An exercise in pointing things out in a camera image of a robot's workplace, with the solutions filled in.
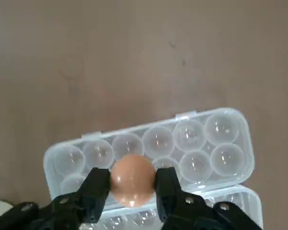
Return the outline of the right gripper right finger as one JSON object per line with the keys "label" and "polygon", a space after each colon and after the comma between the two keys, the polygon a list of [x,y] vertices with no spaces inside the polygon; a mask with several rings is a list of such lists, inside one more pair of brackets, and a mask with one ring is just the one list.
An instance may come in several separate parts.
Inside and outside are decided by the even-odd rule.
{"label": "right gripper right finger", "polygon": [[260,230],[234,203],[209,207],[200,195],[184,192],[175,168],[159,168],[155,179],[156,207],[163,230]]}

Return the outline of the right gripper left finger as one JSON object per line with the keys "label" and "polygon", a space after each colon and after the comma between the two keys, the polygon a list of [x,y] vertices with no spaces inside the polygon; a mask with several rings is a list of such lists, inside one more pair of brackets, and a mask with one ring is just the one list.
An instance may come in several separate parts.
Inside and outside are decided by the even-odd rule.
{"label": "right gripper left finger", "polygon": [[0,230],[77,230],[97,223],[110,192],[110,171],[93,168],[81,187],[45,206],[22,202],[0,216]]}

